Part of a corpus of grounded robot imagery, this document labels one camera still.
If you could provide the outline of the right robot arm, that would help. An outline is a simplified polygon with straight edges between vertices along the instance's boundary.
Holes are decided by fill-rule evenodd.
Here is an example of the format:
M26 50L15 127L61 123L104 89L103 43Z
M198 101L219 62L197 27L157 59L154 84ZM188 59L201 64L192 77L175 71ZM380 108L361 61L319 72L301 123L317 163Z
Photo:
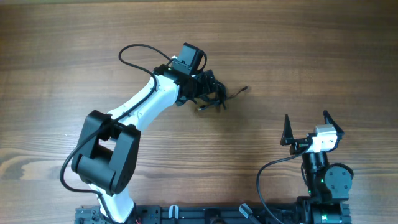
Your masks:
M328 154L338 148L345 132L329 112L323 112L324 124L315 126L305 138L295 138L286 115L280 144L290 146L290 155L302 158L302 174L308 197L298 197L298 223L351 223L349 191L354 172L342 163L331 164Z

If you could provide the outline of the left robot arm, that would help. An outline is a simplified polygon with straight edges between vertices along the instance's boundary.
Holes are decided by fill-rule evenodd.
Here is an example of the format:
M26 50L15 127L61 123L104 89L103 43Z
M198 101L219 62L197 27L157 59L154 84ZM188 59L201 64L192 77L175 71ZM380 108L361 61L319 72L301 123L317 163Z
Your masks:
M142 132L166 108L181 106L216 92L207 56L185 43L178 56L150 72L148 83L130 100L108 113L92 111L85 119L78 144L65 160L96 194L99 219L105 223L135 223L127 185L135 171Z

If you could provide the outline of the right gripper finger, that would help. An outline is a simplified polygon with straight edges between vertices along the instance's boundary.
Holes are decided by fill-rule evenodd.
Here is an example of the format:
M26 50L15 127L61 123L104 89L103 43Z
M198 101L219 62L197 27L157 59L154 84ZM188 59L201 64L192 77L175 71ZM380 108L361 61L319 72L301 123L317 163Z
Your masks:
M286 146L286 145L292 145L293 143L294 143L294 136L292 133L290 119L289 119L288 114L286 114L284 117L284 130L282 132L280 145Z
M325 124L331 124L334 126L335 130L336 130L336 135L337 135L337 139L338 140L342 140L343 136L345 135L345 132L340 128L340 126L333 120L333 118L331 117L331 115L329 114L329 112L327 110L323 111L323 118L325 121Z

